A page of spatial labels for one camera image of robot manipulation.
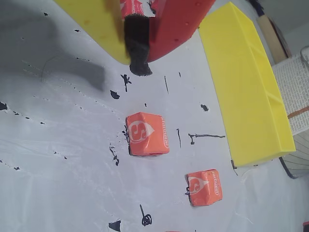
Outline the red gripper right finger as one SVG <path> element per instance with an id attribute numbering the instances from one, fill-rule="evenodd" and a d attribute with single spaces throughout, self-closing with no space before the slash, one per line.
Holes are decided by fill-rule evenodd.
<path id="1" fill-rule="evenodd" d="M 153 0 L 153 17 L 135 9 L 125 15 L 124 39 L 130 71 L 137 76 L 151 75 L 148 64 L 189 40 L 213 4 L 212 0 Z"/>

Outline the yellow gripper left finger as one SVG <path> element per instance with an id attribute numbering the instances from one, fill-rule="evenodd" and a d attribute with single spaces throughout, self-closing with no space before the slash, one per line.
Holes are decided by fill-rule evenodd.
<path id="1" fill-rule="evenodd" d="M 119 0 L 56 0 L 55 3 L 112 58 L 124 65 L 130 63 Z"/>

